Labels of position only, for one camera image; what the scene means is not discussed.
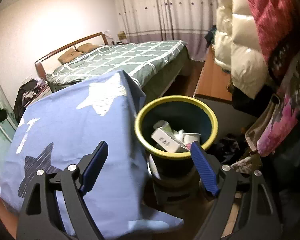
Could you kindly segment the white yogurt cup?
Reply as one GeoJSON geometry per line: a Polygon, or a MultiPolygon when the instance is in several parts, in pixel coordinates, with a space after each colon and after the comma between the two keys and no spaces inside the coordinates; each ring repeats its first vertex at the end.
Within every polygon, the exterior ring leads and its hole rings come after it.
{"type": "Polygon", "coordinates": [[[183,135],[183,144],[191,146],[193,142],[200,142],[200,134],[199,133],[184,133],[183,135]]]}

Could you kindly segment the white cardboard box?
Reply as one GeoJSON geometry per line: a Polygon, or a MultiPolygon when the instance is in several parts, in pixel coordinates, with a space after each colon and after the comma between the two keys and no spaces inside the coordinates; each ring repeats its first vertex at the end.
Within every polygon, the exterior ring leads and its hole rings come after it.
{"type": "Polygon", "coordinates": [[[151,138],[166,152],[182,153],[189,149],[179,140],[175,139],[170,133],[161,128],[157,128],[151,135],[151,138]]]}

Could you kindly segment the white paper cup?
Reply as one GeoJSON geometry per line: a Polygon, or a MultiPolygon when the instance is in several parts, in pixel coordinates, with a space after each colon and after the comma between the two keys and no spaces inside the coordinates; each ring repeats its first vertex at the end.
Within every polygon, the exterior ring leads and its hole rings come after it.
{"type": "Polygon", "coordinates": [[[170,124],[164,120],[160,120],[153,125],[154,129],[162,129],[166,133],[173,133],[170,124]]]}

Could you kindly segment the yellow rimmed trash bin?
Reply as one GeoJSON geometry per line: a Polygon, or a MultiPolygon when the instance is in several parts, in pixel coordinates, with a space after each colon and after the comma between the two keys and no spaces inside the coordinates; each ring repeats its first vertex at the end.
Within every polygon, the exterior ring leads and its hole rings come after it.
{"type": "Polygon", "coordinates": [[[159,175],[180,179],[194,166],[190,144],[198,140],[203,149],[208,149],[217,137],[218,120],[213,110],[200,100],[164,96],[142,107],[134,130],[159,175]]]}

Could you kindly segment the dark clothes pile on nightstand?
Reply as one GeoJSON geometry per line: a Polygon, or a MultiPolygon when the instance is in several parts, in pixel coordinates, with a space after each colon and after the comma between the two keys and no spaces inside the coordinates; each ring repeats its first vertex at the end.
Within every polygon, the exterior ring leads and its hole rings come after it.
{"type": "Polygon", "coordinates": [[[31,79],[20,86],[13,108],[14,117],[17,123],[21,121],[21,117],[26,109],[26,104],[32,101],[45,86],[46,82],[42,78],[31,79]]]}

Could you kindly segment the blue star tablecloth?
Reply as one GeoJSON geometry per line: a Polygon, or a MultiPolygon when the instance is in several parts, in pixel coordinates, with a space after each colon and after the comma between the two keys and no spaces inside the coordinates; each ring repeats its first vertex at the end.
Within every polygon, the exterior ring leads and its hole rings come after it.
{"type": "Polygon", "coordinates": [[[148,179],[134,122],[145,94],[122,70],[82,81],[27,107],[0,175],[0,197],[19,213],[38,170],[54,173],[91,154],[104,141],[108,157],[84,197],[106,239],[170,231],[183,220],[142,202],[148,179]]]}

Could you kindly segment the white nightstand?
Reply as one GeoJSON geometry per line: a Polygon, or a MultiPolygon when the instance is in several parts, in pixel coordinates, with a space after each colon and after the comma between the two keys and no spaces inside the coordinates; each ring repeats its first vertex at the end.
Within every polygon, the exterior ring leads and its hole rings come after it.
{"type": "Polygon", "coordinates": [[[41,89],[34,89],[32,91],[26,92],[23,98],[23,106],[26,108],[27,106],[41,100],[42,98],[50,94],[52,94],[52,90],[48,85],[45,85],[41,89]]]}

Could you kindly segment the beige handbag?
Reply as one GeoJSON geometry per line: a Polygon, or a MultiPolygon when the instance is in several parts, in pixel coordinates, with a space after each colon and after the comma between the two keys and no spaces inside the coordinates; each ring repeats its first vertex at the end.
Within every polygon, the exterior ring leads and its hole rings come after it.
{"type": "Polygon", "coordinates": [[[257,151],[257,141],[260,139],[262,133],[265,131],[267,125],[271,120],[271,117],[273,116],[273,113],[278,108],[280,102],[280,98],[276,94],[273,94],[264,112],[246,131],[245,139],[252,152],[257,151]]]}

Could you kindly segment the wooden low cabinet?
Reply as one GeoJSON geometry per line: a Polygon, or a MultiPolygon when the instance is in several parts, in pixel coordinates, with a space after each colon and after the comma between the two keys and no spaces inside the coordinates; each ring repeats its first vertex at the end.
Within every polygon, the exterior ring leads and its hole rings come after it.
{"type": "Polygon", "coordinates": [[[193,97],[213,110],[220,131],[243,133],[255,121],[255,117],[234,109],[232,94],[227,90],[229,81],[230,74],[215,63],[213,48],[209,47],[193,97]]]}

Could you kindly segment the left brown pillow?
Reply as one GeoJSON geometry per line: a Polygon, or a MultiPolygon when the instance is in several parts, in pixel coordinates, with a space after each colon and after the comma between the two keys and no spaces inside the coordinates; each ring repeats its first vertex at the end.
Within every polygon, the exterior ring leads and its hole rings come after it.
{"type": "Polygon", "coordinates": [[[58,58],[58,61],[61,64],[66,64],[66,63],[71,62],[72,60],[74,60],[75,58],[77,58],[81,55],[83,55],[82,52],[79,52],[79,51],[75,50],[74,48],[71,48],[71,49],[67,50],[64,54],[62,54],[58,58]]]}

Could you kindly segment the brown pillow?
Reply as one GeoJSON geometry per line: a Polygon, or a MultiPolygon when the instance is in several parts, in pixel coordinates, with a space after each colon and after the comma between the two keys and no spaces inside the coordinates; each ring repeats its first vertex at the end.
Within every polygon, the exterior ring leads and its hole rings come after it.
{"type": "Polygon", "coordinates": [[[92,44],[92,43],[86,43],[86,44],[83,44],[83,45],[80,45],[79,47],[77,47],[77,51],[80,53],[86,54],[97,48],[100,48],[100,46],[92,44]]]}
{"type": "Polygon", "coordinates": [[[71,49],[67,50],[64,54],[62,54],[58,58],[58,61],[61,64],[66,64],[66,63],[71,62],[72,60],[74,60],[75,58],[77,58],[81,55],[83,55],[82,52],[79,52],[79,51],[75,50],[74,48],[71,48],[71,49]]]}

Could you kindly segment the green plaid duvet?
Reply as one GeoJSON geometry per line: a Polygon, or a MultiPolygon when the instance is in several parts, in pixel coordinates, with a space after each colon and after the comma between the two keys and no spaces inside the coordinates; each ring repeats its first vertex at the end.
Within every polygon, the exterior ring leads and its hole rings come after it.
{"type": "Polygon", "coordinates": [[[186,42],[182,40],[105,45],[61,64],[46,79],[50,85],[65,86],[123,70],[144,87],[170,66],[180,72],[188,59],[186,42]]]}

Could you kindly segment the right brown pillow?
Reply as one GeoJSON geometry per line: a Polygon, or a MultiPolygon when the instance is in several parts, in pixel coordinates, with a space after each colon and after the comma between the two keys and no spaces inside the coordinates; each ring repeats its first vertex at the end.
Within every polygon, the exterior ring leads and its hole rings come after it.
{"type": "Polygon", "coordinates": [[[80,45],[79,47],[77,47],[77,51],[80,53],[86,54],[97,48],[100,48],[100,46],[92,44],[92,43],[86,43],[86,44],[83,44],[83,45],[80,45]]]}

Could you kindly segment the cream puffer jacket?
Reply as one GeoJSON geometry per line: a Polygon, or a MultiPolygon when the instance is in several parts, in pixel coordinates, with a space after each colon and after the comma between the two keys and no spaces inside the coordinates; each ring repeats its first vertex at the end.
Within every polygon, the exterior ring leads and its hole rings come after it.
{"type": "Polygon", "coordinates": [[[234,87],[254,99],[269,79],[248,0],[218,0],[215,63],[234,87]]]}

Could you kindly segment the clothes pile on cabinet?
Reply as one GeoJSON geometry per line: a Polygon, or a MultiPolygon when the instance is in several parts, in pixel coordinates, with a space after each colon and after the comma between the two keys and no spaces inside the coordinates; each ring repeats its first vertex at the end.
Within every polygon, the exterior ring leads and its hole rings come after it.
{"type": "Polygon", "coordinates": [[[205,35],[205,40],[206,40],[206,47],[209,48],[209,46],[215,44],[215,33],[216,33],[216,25],[213,25],[208,33],[205,35]]]}

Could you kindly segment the pink floral bag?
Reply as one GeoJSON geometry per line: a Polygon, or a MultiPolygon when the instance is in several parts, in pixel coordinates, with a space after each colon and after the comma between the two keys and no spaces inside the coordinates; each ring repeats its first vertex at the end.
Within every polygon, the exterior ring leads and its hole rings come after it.
{"type": "Polygon", "coordinates": [[[300,113],[300,53],[291,61],[276,95],[280,102],[257,141],[257,151],[266,157],[273,153],[298,123],[300,113]]]}

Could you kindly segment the yellow box on far nightstand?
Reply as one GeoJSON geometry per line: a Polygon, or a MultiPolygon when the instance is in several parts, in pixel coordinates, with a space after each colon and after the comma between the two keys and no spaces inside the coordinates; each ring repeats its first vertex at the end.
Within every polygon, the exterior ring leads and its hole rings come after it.
{"type": "Polygon", "coordinates": [[[127,39],[126,38],[126,34],[125,34],[124,31],[119,32],[117,36],[118,36],[118,38],[119,38],[120,41],[123,41],[123,40],[127,39]]]}

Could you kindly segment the pink white curtain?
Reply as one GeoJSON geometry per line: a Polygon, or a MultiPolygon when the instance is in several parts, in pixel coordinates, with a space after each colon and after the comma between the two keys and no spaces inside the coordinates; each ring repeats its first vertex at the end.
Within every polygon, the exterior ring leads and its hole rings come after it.
{"type": "Polygon", "coordinates": [[[115,4],[129,42],[182,40],[192,60],[205,60],[205,36],[216,23],[217,0],[115,0],[115,4]]]}

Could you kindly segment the red puffer jacket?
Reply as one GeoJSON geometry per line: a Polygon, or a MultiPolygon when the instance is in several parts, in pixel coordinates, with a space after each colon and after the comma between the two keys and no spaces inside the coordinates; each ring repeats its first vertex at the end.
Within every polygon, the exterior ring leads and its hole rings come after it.
{"type": "Polygon", "coordinates": [[[299,20],[294,0],[248,0],[265,61],[299,20]]]}

